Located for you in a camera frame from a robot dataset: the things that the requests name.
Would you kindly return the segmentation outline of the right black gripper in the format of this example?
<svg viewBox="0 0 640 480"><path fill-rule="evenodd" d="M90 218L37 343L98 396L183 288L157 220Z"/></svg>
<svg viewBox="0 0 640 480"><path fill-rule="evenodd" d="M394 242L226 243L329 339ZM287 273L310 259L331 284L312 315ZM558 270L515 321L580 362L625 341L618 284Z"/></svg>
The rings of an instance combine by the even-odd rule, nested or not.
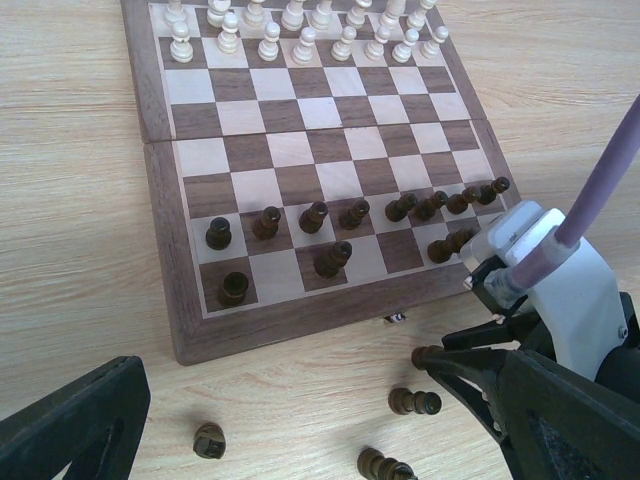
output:
<svg viewBox="0 0 640 480"><path fill-rule="evenodd" d="M628 336L623 344L614 348L603 360L596 375L597 380L639 379L639 326L631 296L620 292ZM516 341L520 347L535 350L556 360L551 335L537 313L508 317L501 324L489 321L476 327L450 333L442 338L445 350L465 350L489 347Z"/></svg>

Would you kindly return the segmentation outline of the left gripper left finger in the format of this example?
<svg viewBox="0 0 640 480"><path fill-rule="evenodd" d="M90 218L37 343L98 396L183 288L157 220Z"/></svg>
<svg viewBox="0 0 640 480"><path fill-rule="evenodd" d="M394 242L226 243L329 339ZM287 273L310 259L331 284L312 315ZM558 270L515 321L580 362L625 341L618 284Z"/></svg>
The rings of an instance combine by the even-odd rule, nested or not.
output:
<svg viewBox="0 0 640 480"><path fill-rule="evenodd" d="M140 357L108 361L1 421L1 477L127 479L150 400Z"/></svg>

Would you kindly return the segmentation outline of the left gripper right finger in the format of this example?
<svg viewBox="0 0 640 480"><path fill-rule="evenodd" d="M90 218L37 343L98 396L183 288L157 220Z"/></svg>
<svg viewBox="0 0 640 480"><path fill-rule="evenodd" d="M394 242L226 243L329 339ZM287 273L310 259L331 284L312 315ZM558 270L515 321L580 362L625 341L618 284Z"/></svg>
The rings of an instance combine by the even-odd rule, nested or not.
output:
<svg viewBox="0 0 640 480"><path fill-rule="evenodd" d="M531 350L431 356L425 370L499 445L515 479L636 479L639 405Z"/></svg>

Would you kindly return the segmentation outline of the dark pawn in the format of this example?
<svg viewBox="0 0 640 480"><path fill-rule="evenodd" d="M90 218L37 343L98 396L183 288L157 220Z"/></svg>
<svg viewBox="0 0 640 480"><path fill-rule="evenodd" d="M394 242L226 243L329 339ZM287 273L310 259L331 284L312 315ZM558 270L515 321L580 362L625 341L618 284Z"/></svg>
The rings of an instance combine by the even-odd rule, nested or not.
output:
<svg viewBox="0 0 640 480"><path fill-rule="evenodd" d="M363 219L368 215L369 210L370 204L366 199L357 199L340 214L338 218L339 225L344 230L354 230L361 225Z"/></svg>
<svg viewBox="0 0 640 480"><path fill-rule="evenodd" d="M272 239L278 232L281 212L275 206L266 207L253 224L254 236L260 240Z"/></svg>
<svg viewBox="0 0 640 480"><path fill-rule="evenodd" d="M391 222L400 222L416 207L418 198L413 193L405 193L398 199L390 201L384 210L386 218Z"/></svg>
<svg viewBox="0 0 640 480"><path fill-rule="evenodd" d="M448 201L448 195L441 190L435 191L430 197L420 200L413 212L420 219L427 221L431 219Z"/></svg>
<svg viewBox="0 0 640 480"><path fill-rule="evenodd" d="M328 206L324 201L313 202L300 216L299 227L307 234L317 233L328 215Z"/></svg>
<svg viewBox="0 0 640 480"><path fill-rule="evenodd" d="M211 220L205 234L205 242L212 250L226 249L232 240L230 222L225 217L215 217Z"/></svg>
<svg viewBox="0 0 640 480"><path fill-rule="evenodd" d="M478 186L469 186L461 193L451 195L446 201L447 210L453 215L464 213L469 205L481 196L481 190Z"/></svg>

